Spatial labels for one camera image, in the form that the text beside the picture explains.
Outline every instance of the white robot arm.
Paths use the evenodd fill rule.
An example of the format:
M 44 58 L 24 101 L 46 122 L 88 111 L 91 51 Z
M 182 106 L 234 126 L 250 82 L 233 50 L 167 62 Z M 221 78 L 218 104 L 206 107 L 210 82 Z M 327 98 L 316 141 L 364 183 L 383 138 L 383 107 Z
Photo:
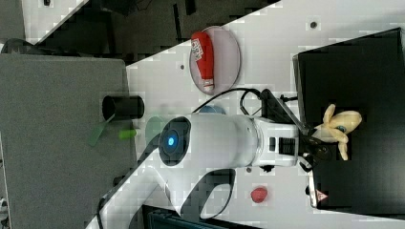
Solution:
M 127 229 L 158 185 L 185 219 L 219 215 L 232 193 L 233 169 L 297 163 L 302 130 L 292 121 L 224 114 L 189 114 L 171 120 L 149 143 L 139 167 L 99 206 L 87 229 Z M 214 193 L 215 200 L 209 198 Z

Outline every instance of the white table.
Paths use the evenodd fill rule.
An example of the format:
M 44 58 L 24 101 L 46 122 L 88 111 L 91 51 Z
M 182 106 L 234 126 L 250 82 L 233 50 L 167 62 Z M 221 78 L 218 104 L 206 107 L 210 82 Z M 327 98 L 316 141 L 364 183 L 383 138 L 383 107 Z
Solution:
M 32 44 L 43 41 L 89 0 L 21 0 L 26 40 Z
M 312 21 L 318 23 L 316 29 L 309 27 Z M 395 27 L 405 28 L 403 0 L 283 0 L 224 26 L 241 47 L 242 68 L 235 88 L 269 88 L 275 94 L 292 95 L 291 59 L 296 53 Z M 146 104 L 144 118 L 135 121 L 142 130 L 153 115 L 170 119 L 189 114 L 209 98 L 193 84 L 189 54 L 187 41 L 127 67 L 130 92 L 140 94 Z M 228 115 L 241 114 L 240 95 L 224 96 L 214 104 L 224 107 Z M 247 106 L 252 112 L 259 102 L 251 100 Z M 297 113 L 296 103 L 290 107 Z M 136 143 L 140 155 L 144 133 Z M 405 228 L 405 221 L 312 209 L 304 192 L 306 174 L 299 167 L 276 168 L 269 174 L 259 168 L 251 174 L 238 169 L 236 182 L 228 207 L 216 219 L 263 228 Z M 258 184 L 269 190 L 268 201 L 260 205 L 249 198 Z M 160 188 L 146 204 L 173 209 Z

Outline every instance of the sticker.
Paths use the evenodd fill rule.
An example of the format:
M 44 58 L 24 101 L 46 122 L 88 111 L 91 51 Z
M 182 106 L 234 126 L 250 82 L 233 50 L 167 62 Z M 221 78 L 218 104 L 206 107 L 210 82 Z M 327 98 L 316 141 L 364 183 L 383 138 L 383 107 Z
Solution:
M 194 54 L 196 61 L 202 58 L 203 48 L 199 39 L 194 39 L 191 41 L 191 52 Z
M 326 196 L 321 191 L 316 190 L 316 197 L 318 198 L 318 202 L 320 202 L 320 201 L 324 200 L 325 198 L 327 198 L 328 196 Z

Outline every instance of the black cylinder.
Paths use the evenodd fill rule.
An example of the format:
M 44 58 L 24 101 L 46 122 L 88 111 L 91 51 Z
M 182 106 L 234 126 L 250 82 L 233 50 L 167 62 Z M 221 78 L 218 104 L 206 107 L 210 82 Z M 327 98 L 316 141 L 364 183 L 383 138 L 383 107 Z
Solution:
M 113 121 L 142 118 L 144 111 L 143 100 L 139 96 L 105 96 L 102 100 L 102 114 L 105 120 L 112 115 L 116 115 Z

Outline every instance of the blue light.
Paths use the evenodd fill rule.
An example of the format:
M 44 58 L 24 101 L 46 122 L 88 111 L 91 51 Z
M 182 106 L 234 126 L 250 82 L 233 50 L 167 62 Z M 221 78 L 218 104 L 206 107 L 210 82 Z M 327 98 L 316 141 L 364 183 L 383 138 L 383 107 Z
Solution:
M 172 146 L 175 143 L 175 139 L 173 137 L 169 137 L 167 143 L 169 144 L 169 146 Z

